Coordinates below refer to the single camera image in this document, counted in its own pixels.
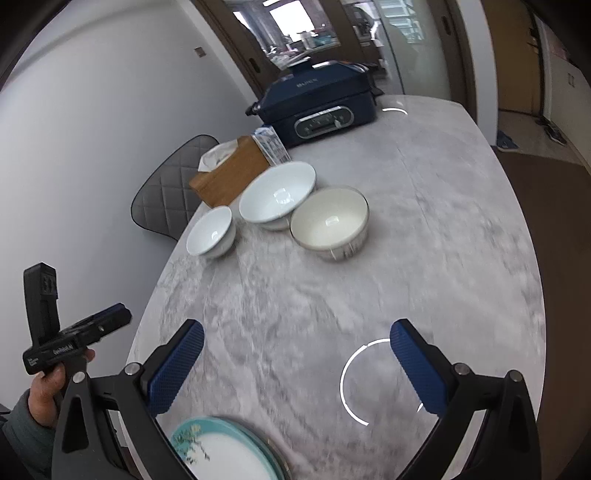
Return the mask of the grey left sleeve forearm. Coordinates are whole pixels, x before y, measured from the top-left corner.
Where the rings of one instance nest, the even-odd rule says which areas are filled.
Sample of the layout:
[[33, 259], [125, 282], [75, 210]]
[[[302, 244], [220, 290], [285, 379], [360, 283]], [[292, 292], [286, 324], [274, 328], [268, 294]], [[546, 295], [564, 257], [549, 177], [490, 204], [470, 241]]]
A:
[[50, 479], [55, 428], [39, 424], [28, 406], [30, 390], [1, 416], [1, 466], [17, 479]]

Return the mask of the person's left hand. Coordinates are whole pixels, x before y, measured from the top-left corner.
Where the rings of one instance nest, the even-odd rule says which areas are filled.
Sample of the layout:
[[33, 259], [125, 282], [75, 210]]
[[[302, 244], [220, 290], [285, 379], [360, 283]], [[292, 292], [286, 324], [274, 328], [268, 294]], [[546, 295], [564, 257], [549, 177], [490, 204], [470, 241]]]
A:
[[65, 366], [60, 363], [48, 374], [38, 373], [27, 400], [31, 417], [42, 427], [54, 428], [58, 419], [55, 397], [66, 384]]

